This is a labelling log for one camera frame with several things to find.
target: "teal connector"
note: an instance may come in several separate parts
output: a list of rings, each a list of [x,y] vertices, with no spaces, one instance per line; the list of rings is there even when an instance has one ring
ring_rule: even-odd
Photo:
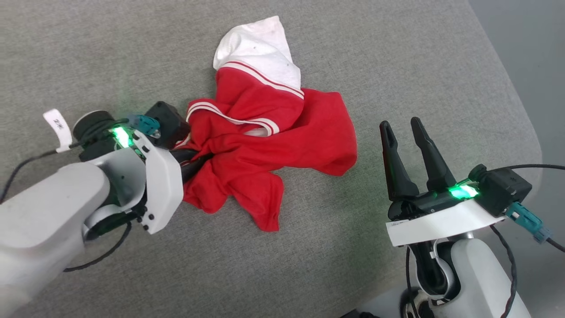
[[[514,202],[508,207],[506,216],[532,233],[539,244],[551,237],[551,231],[544,227],[544,222],[519,202]]]

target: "striped trim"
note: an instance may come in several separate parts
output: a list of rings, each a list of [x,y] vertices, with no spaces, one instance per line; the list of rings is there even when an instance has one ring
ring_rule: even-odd
[[[195,112],[196,110],[199,110],[199,109],[212,111],[212,112],[222,116],[223,118],[227,119],[231,123],[234,123],[234,124],[237,124],[237,125],[240,125],[240,124],[257,124],[257,125],[260,125],[267,130],[267,136],[271,136],[273,134],[278,134],[280,132],[279,125],[277,125],[274,121],[272,121],[268,118],[255,118],[255,119],[249,119],[247,121],[240,121],[238,119],[233,119],[231,117],[224,115],[224,113],[222,113],[215,105],[213,105],[209,102],[197,102],[197,103],[192,104],[188,108],[188,113],[186,115],[186,121],[188,122],[190,115],[192,115],[193,112]]]
[[[247,65],[243,62],[229,61],[229,62],[226,62],[224,65],[222,65],[222,67],[235,68],[236,70],[246,72],[247,74],[253,76],[257,80],[259,80],[259,82],[261,82],[265,85],[268,85],[268,86],[270,86],[274,89],[278,89],[280,91],[286,91],[286,92],[292,93],[292,94],[300,97],[301,99],[304,99],[304,92],[302,92],[301,90],[292,88],[292,87],[287,86],[287,85],[275,83],[274,81],[268,79],[265,75],[261,74],[258,70],[252,68],[251,66],[249,66],[249,65]]]

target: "white stripe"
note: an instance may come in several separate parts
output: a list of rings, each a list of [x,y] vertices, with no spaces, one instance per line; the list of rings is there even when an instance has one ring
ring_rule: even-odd
[[[241,121],[241,120],[238,120],[238,119],[233,119],[231,117],[224,115],[215,105],[213,105],[209,102],[198,102],[198,103],[191,105],[188,109],[188,114],[186,115],[186,121],[187,122],[188,122],[188,119],[190,118],[190,115],[192,115],[192,113],[194,111],[198,110],[198,109],[204,109],[204,110],[212,111],[212,112],[222,116],[223,118],[229,120],[231,123],[234,123],[234,124],[258,124],[258,125],[264,127],[267,130],[267,136],[271,136],[272,134],[277,134],[278,132],[280,132],[279,125],[277,125],[274,121],[272,121],[268,118],[249,119],[248,121]]]
[[[271,83],[270,81],[266,80],[264,77],[262,77],[261,75],[258,74],[257,71],[252,70],[248,67],[245,67],[241,64],[237,64],[237,63],[226,63],[224,65],[222,65],[222,67],[231,67],[231,68],[235,68],[236,70],[240,70],[243,72],[246,72],[247,74],[253,76],[254,78],[256,78],[257,80],[259,80],[259,82],[265,84],[265,85],[269,85],[270,87],[274,88],[274,89],[278,89],[280,91],[286,91],[286,92],[290,92],[298,97],[300,97],[301,99],[304,99],[304,95],[298,93],[297,91],[290,89],[286,86],[282,86],[282,85],[278,85],[278,84],[274,84]]]

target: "gray floor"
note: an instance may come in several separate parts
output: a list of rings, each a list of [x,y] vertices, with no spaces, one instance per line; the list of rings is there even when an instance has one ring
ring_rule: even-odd
[[[544,163],[565,164],[565,1],[469,0],[506,68],[536,129]],[[541,188],[527,207],[565,243],[565,175],[544,171]],[[565,256],[548,244],[537,245],[525,230],[499,225],[518,268],[518,292],[532,317],[565,317]],[[509,267],[496,237],[484,234],[501,263]],[[397,317],[396,290],[361,306],[381,318]]]

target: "red fabric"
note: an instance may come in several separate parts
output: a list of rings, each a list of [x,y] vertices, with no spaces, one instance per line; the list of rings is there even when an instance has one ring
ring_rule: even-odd
[[[301,99],[226,67],[220,68],[216,82],[216,100],[195,100],[189,110],[209,103],[231,119],[270,119],[280,132],[248,136],[244,132],[260,126],[234,124],[211,106],[193,111],[190,140],[179,148],[214,156],[184,185],[186,202],[215,213],[233,195],[261,230],[277,231],[284,185],[270,171],[290,166],[339,176],[355,164],[355,131],[339,93],[303,89]]]

